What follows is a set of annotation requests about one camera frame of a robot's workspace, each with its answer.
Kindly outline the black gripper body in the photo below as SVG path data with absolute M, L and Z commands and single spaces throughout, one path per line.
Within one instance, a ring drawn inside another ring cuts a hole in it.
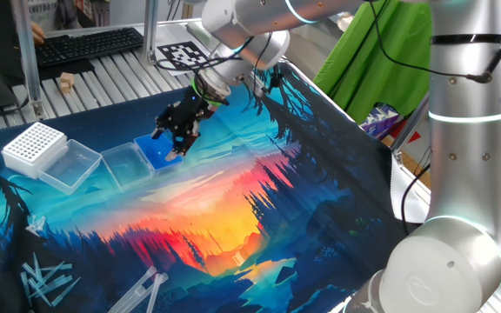
M 168 105 L 165 127 L 169 130 L 190 129 L 194 122 L 210 118 L 216 110 L 215 105 L 204 100 L 193 87 L 189 87 L 180 101 Z

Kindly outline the person hand at keyboard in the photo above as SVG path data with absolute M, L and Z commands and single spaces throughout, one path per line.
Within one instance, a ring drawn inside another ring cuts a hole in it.
M 45 41 L 45 38 L 46 38 L 42 27 L 35 22 L 30 22 L 30 25 L 31 25 L 31 31 L 32 31 L 34 44 L 36 46 L 42 45 Z

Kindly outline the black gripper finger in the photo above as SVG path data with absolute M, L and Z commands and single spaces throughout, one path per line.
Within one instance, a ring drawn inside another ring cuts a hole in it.
M 200 137 L 200 122 L 184 124 L 182 126 L 175 125 L 170 129 L 172 149 L 165 158 L 167 161 L 172 161 L 177 157 L 184 157 L 190 147 Z
M 180 134 L 180 110 L 178 103 L 169 104 L 166 110 L 156 117 L 156 128 L 151 134 L 152 139 L 158 139 L 166 130 L 169 130 L 174 137 Z

